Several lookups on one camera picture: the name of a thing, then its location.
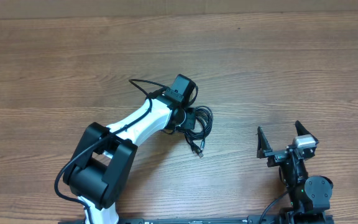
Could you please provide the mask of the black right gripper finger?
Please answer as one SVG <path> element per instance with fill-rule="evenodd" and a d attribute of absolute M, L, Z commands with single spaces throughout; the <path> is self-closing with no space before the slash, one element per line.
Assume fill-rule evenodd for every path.
<path fill-rule="evenodd" d="M 318 139 L 312 135 L 302 124 L 299 120 L 295 121 L 295 127 L 298 136 L 310 135 L 316 143 L 318 143 Z"/>
<path fill-rule="evenodd" d="M 272 148 L 269 142 L 267 141 L 267 138 L 261 126 L 257 128 L 257 137 L 258 137 L 257 158 L 266 158 L 267 154 L 272 152 Z"/>

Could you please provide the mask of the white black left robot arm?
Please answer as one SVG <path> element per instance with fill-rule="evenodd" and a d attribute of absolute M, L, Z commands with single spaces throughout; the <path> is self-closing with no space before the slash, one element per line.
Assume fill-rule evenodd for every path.
<path fill-rule="evenodd" d="M 153 133 L 194 128 L 191 105 L 198 87 L 179 74 L 171 86 L 146 93 L 144 104 L 123 120 L 102 126 L 91 123 L 70 161 L 58 173 L 55 193 L 83 206 L 83 223 L 117 223 L 114 208 L 127 182 L 138 147 Z"/>

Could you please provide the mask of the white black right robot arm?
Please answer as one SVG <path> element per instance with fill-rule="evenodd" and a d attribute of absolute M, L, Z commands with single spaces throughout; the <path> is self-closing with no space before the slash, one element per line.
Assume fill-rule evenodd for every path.
<path fill-rule="evenodd" d="M 333 182 L 321 175 L 310 176 L 305 161 L 315 156 L 319 143 L 299 121 L 295 122 L 297 136 L 285 149 L 274 151 L 262 128 L 257 128 L 257 158 L 267 159 L 268 167 L 278 167 L 286 191 L 271 202 L 259 216 L 259 223 L 333 223 L 326 215 L 330 209 Z M 282 198 L 289 196 L 291 206 L 281 208 L 278 215 L 267 212 Z"/>

